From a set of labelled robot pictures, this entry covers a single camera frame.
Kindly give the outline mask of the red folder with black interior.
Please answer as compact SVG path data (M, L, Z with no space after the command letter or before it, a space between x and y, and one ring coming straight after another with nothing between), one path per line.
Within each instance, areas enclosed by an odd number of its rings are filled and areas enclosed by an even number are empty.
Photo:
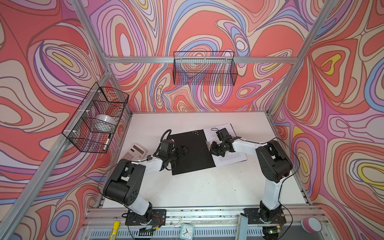
M212 142L220 142L216 132L221 129L226 129L232 137L236 136L231 124L171 135L170 138L178 146L185 146L188 152L172 166L172 175L175 176L246 161L247 156L244 153L226 152L224 157L214 156L210 153Z

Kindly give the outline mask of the printed paper sheet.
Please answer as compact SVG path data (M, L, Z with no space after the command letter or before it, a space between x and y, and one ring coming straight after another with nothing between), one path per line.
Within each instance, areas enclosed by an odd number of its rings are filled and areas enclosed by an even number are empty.
M231 124L223 124L203 129L209 153L216 167L235 164L247 160L244 153L235 152L232 146L238 139Z

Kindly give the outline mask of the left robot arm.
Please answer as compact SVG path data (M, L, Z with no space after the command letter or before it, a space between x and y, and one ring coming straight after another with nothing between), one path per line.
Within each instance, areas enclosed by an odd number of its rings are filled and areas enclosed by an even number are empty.
M140 188L145 175L165 170L168 165L174 167L177 161L188 154L184 145L160 148L155 155L145 160L122 160L113 169L104 183L102 194L105 198L115 201L139 216L150 214L151 203L140 195Z

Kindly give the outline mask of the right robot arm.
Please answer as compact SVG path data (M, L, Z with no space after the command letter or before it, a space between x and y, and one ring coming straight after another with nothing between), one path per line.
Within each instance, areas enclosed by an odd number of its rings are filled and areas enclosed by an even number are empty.
M280 195L285 179L290 175L293 164L279 142L271 140L265 143L256 143L236 137L221 143L213 141L210 153L214 156L224 157L227 152L244 153L255 156L263 176L266 178L263 199L260 202L259 219L263 223L270 223L282 209Z

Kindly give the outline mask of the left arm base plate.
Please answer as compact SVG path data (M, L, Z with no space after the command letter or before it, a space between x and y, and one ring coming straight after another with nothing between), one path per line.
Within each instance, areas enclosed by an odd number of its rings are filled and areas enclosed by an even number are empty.
M166 209L150 209L143 216L129 210L127 213L122 214L125 219L126 226L150 226L161 227L166 223L167 210Z

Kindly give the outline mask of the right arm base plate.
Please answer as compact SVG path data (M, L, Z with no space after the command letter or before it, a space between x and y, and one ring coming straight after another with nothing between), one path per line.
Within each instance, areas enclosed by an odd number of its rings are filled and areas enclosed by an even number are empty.
M284 225L287 223L281 206L272 211L264 208L245 208L244 215L248 218L248 224L251 225Z

